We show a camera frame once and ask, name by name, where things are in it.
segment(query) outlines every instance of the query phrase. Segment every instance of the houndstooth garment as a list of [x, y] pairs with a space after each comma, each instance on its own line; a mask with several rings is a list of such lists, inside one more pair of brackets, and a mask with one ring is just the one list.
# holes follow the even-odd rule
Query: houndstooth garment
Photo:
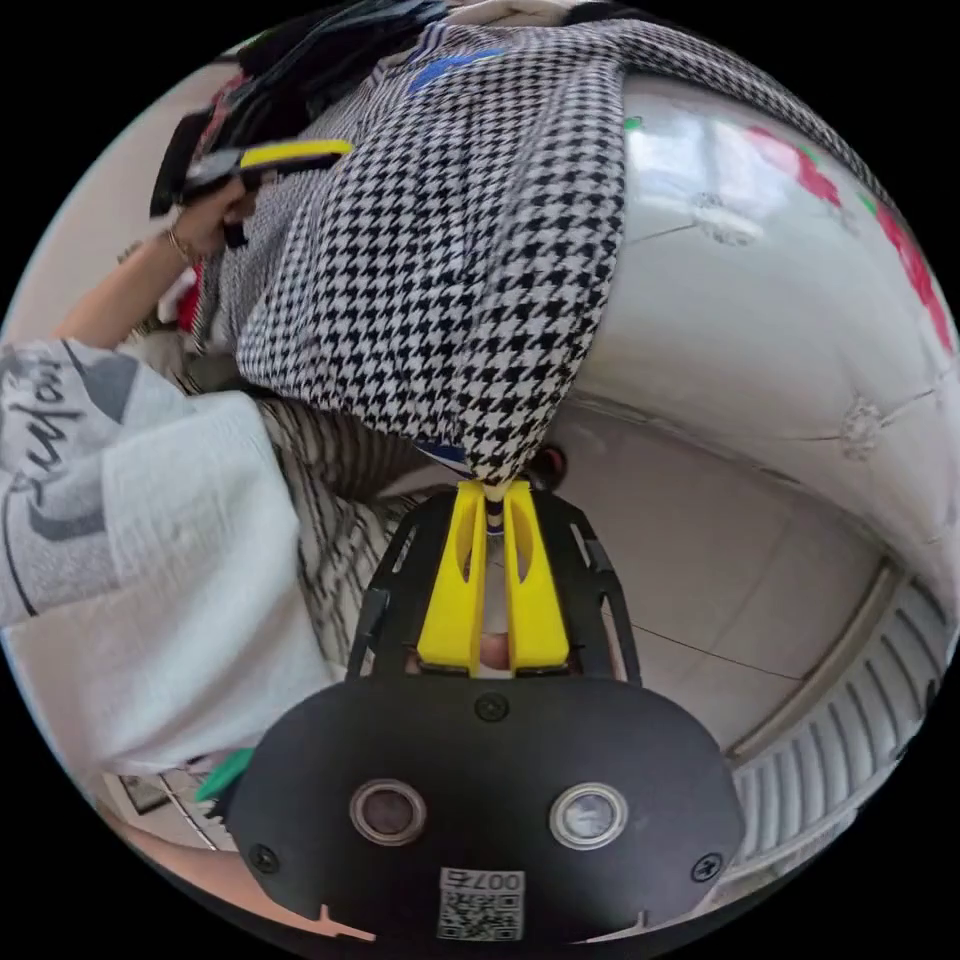
[[[628, 21], [435, 24], [311, 128], [357, 149], [264, 203], [256, 229], [286, 240], [241, 280], [266, 284], [235, 327], [242, 374], [372, 429], [461, 447], [488, 482], [515, 475], [606, 304], [623, 234], [630, 69], [766, 111], [889, 203], [809, 108], [684, 33]], [[222, 268], [221, 298], [223, 271], [243, 263]]]

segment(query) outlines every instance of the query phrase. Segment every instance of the blue logo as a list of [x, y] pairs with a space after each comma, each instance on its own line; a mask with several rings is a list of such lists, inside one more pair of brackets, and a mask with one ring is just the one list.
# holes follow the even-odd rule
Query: blue logo
[[478, 60], [499, 57], [505, 52], [505, 50], [499, 48], [496, 50], [481, 50], [477, 53], [466, 53], [458, 57], [444, 57], [442, 60], [428, 63], [410, 82], [410, 93], [416, 93], [431, 80], [442, 77], [448, 70], [456, 70], [457, 67], [465, 67], [470, 63], [476, 63]]

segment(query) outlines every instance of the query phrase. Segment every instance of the black tool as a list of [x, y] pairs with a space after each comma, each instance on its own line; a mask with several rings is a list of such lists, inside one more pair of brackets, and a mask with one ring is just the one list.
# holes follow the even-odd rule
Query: black tool
[[346, 681], [267, 732], [225, 825], [276, 903], [381, 940], [569, 943], [674, 920], [743, 839], [723, 754], [643, 689], [586, 517], [526, 483], [504, 500], [513, 677], [476, 676], [485, 529], [473, 483], [404, 518]]
[[[247, 190], [256, 190], [292, 173], [326, 170], [352, 149], [345, 140], [283, 140], [217, 150], [190, 164], [182, 179], [172, 178], [165, 164], [157, 176], [150, 215], [165, 216], [175, 204], [190, 206], [221, 189], [233, 177], [240, 177]], [[240, 223], [224, 224], [224, 236], [230, 249], [247, 242]]]

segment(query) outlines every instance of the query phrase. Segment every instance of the bracelet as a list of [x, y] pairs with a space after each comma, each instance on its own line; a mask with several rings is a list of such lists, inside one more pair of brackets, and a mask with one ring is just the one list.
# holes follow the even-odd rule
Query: bracelet
[[170, 243], [170, 246], [172, 246], [173, 249], [180, 254], [181, 259], [188, 267], [192, 267], [198, 260], [200, 260], [200, 254], [198, 254], [189, 243], [181, 240], [177, 236], [173, 227], [167, 230], [166, 237]]

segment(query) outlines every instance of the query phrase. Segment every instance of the qr code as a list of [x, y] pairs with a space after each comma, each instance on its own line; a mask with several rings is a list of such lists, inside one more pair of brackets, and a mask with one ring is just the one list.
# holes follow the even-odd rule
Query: qr code
[[522, 939], [523, 888], [519, 872], [445, 869], [437, 936], [486, 942]]

